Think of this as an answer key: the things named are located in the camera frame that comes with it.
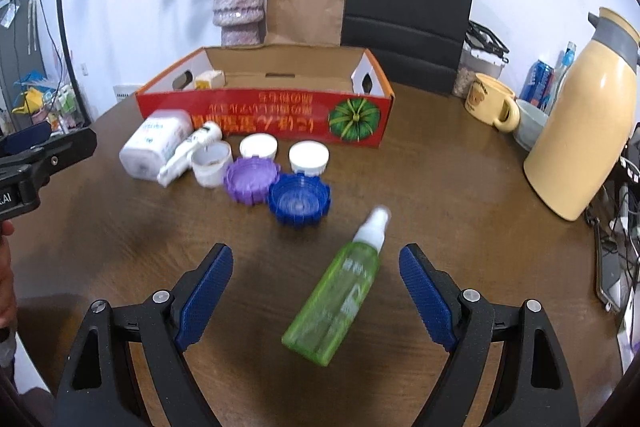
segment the human hand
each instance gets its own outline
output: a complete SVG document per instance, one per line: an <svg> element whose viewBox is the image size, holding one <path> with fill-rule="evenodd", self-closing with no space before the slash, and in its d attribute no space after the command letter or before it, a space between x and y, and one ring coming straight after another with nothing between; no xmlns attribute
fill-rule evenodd
<svg viewBox="0 0 640 427"><path fill-rule="evenodd" d="M0 329L8 327L17 310L14 293L14 272L11 270L11 251L6 236L15 232L11 221L3 221L0 226Z"/></svg>

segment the blue lid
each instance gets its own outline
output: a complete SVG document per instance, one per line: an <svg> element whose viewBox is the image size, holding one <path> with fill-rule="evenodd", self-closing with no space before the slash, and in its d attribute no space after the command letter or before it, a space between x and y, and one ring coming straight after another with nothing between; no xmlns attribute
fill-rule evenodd
<svg viewBox="0 0 640 427"><path fill-rule="evenodd" d="M269 209L283 225L304 227L329 212L331 189L318 176L283 174L269 189Z"/></svg>

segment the blue can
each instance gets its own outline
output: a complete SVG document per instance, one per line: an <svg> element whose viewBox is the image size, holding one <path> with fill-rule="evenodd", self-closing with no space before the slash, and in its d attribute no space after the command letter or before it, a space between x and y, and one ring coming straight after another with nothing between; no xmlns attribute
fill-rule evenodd
<svg viewBox="0 0 640 427"><path fill-rule="evenodd" d="M527 83L522 88L521 99L538 107L553 72L554 68L538 60L531 68Z"/></svg>

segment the wooden table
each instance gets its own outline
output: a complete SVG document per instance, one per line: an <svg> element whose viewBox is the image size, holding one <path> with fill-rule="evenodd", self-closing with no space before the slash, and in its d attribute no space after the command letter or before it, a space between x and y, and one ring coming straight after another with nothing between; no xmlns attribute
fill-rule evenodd
<svg viewBox="0 0 640 427"><path fill-rule="evenodd" d="M593 233L548 210L524 178L524 152L460 100L403 86L396 94L380 149L330 147L332 208L305 230L201 188L192 174L167 189L129 178L118 151L142 121L136 103L101 117L94 157L58 174L41 208L15 220L20 333L48 384L57 387L94 299L142 302L220 242L233 249L234 274L186 358L223 426L410 426L446 360L398 273L399 251L415 242L460 287L496 303L542 302L588 421L621 374L613 318L593 292ZM237 152L239 139L231 142ZM277 157L285 170L289 145ZM393 213L382 269L330 367L316 367L280 337L378 203ZM142 348L133 348L151 418L167 425ZM468 425L480 423L498 357L493 345Z"/></svg>

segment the metal screw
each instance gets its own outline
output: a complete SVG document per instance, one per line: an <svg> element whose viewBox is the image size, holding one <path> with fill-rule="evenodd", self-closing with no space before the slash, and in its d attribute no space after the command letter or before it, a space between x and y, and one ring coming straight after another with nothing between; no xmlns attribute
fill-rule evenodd
<svg viewBox="0 0 640 427"><path fill-rule="evenodd" d="M160 290L159 292L154 293L154 302L162 304L163 302L167 302L168 300L169 292L167 290Z"/></svg>
<svg viewBox="0 0 640 427"><path fill-rule="evenodd" d="M527 301L527 308L529 308L534 313L538 313L542 309L542 304L531 299Z"/></svg>
<svg viewBox="0 0 640 427"><path fill-rule="evenodd" d="M464 290L462 296L469 302L478 302L480 300L478 291L472 289Z"/></svg>
<svg viewBox="0 0 640 427"><path fill-rule="evenodd" d="M91 305L91 311L94 313L100 313L107 307L107 302L105 301L95 301Z"/></svg>

